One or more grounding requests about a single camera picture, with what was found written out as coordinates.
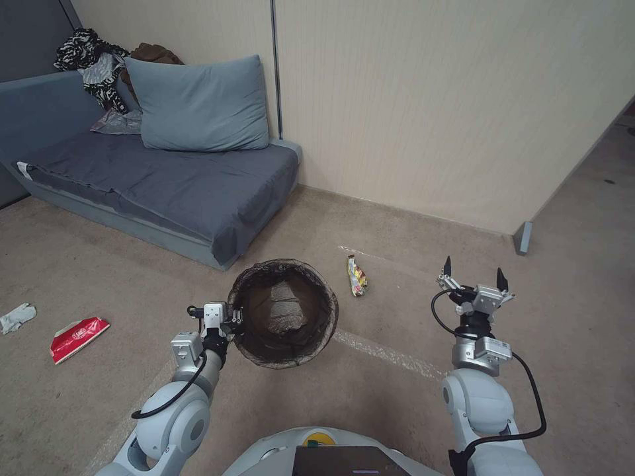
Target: wall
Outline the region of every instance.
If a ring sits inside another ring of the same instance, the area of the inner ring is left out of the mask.
[[[133,50],[161,44],[186,64],[259,54],[267,84],[269,131],[276,135],[271,10],[267,0],[72,0],[85,28]]]
[[[253,52],[275,117],[267,0],[74,0],[85,26],[187,63]],[[301,181],[513,233],[635,93],[635,2],[277,0]],[[275,130],[275,122],[270,121]]]

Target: litter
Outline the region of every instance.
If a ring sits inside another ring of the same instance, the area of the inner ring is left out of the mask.
[[[368,280],[362,268],[357,266],[355,255],[349,255],[349,278],[351,279],[351,291],[355,297],[363,296],[368,289]]]
[[[51,342],[53,361],[57,365],[68,359],[109,327],[110,324],[98,317],[70,323],[56,332],[53,337]]]
[[[20,304],[10,313],[0,317],[2,333],[9,334],[9,332],[17,331],[23,323],[33,319],[36,314],[35,306],[31,306],[29,303]]]
[[[269,301],[271,311],[265,326],[270,333],[282,336],[308,324],[309,319],[302,313],[300,300],[287,281],[279,282],[271,288]]]

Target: white tape line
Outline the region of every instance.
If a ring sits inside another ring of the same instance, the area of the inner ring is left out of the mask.
[[[436,275],[432,274],[430,275],[429,273],[426,273],[424,271],[418,270],[416,268],[413,268],[411,266],[408,266],[407,264],[402,264],[402,263],[398,263],[395,261],[391,261],[389,259],[386,258],[382,258],[379,257],[377,255],[370,255],[369,253],[364,253],[363,251],[359,251],[356,250],[354,248],[349,248],[347,246],[344,245],[339,245],[338,246],[341,250],[346,251],[347,253],[351,253],[353,255],[362,255],[365,256],[366,258],[371,258],[372,260],[378,261],[380,262],[382,265],[387,266],[388,268],[392,268],[396,271],[400,271],[404,274],[407,274],[408,276],[411,276],[413,278],[417,278],[419,280],[422,281],[430,281],[430,277],[432,276],[433,278],[436,278]]]
[[[162,369],[159,370],[159,373],[152,379],[148,388],[137,398],[134,405],[128,409],[125,418],[119,422],[106,442],[101,446],[101,448],[99,448],[95,457],[81,472],[81,476],[94,476],[97,471],[114,459],[119,452],[119,449],[121,449],[121,445],[123,445],[136,425],[136,421],[130,418],[130,415],[135,410],[140,409],[150,395],[172,380],[174,368],[175,365],[173,359],[168,359]]]
[[[407,354],[402,354],[390,347],[381,346],[372,340],[351,334],[347,331],[342,331],[341,329],[335,330],[333,338],[337,342],[353,347],[355,350],[380,358],[393,365],[401,366],[405,369],[411,370],[412,372],[417,372],[419,375],[432,380],[440,381],[446,375],[444,372],[441,372],[437,367],[428,362],[424,362]]]

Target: black panel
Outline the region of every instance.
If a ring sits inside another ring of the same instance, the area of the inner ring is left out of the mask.
[[[408,476],[375,446],[298,446],[293,476]]]
[[[55,50],[73,33],[58,0],[0,0],[0,81],[55,73]]]

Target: black cable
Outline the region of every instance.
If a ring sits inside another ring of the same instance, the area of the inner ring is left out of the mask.
[[[203,352],[201,352],[200,357],[202,357],[203,359],[203,362],[201,362],[200,367],[198,368],[196,373],[192,376],[192,378],[190,378],[190,380],[185,384],[185,386],[181,390],[179,390],[179,392],[174,397],[170,398],[170,400],[162,404],[160,407],[157,407],[154,410],[150,410],[149,412],[141,413],[141,410],[137,410],[132,415],[130,415],[130,418],[133,418],[134,420],[140,420],[141,418],[152,417],[153,415],[156,415],[157,413],[162,412],[167,407],[172,405],[176,400],[181,398],[183,394],[187,391],[187,389],[192,386],[192,384],[194,383],[194,380],[196,380],[196,378],[200,375],[201,371],[203,370],[203,367],[205,367],[205,364],[207,363],[207,354],[205,353],[204,350]]]
[[[203,330],[203,309],[200,307],[196,307],[196,306],[188,306],[186,311],[190,316],[194,317],[195,319],[198,319],[198,335],[201,336],[201,331]]]
[[[461,334],[456,331],[453,331],[452,329],[447,327],[437,315],[437,310],[435,309],[435,303],[437,302],[437,299],[439,299],[444,294],[449,294],[454,291],[456,290],[449,289],[449,290],[443,290],[435,294],[435,296],[432,298],[432,301],[430,302],[430,306],[432,308],[432,315],[435,317],[439,325],[442,328],[444,328],[446,331],[448,331],[450,334],[455,335],[457,337],[468,338],[470,340],[478,340],[478,337],[465,335],[465,334]],[[477,445],[480,445],[483,443],[504,442],[504,441],[513,441],[513,440],[528,440],[529,438],[535,438],[537,436],[540,436],[541,434],[547,431],[547,420],[544,416],[544,410],[542,409],[542,401],[540,401],[540,394],[538,393],[538,386],[536,385],[534,376],[531,374],[531,370],[529,370],[529,366],[525,363],[523,359],[519,357],[519,355],[516,352],[512,352],[511,355],[512,357],[514,357],[514,359],[518,360],[521,363],[521,365],[525,369],[525,372],[527,373],[527,377],[529,378],[529,383],[531,384],[531,389],[534,393],[534,398],[536,399],[538,414],[540,415],[540,428],[538,428],[537,430],[527,432],[527,433],[519,433],[516,435],[485,436],[483,438],[479,438],[478,440],[474,440],[473,442],[469,443],[465,447],[465,450],[463,450],[463,452],[466,453],[468,457],[470,457],[474,453]]]

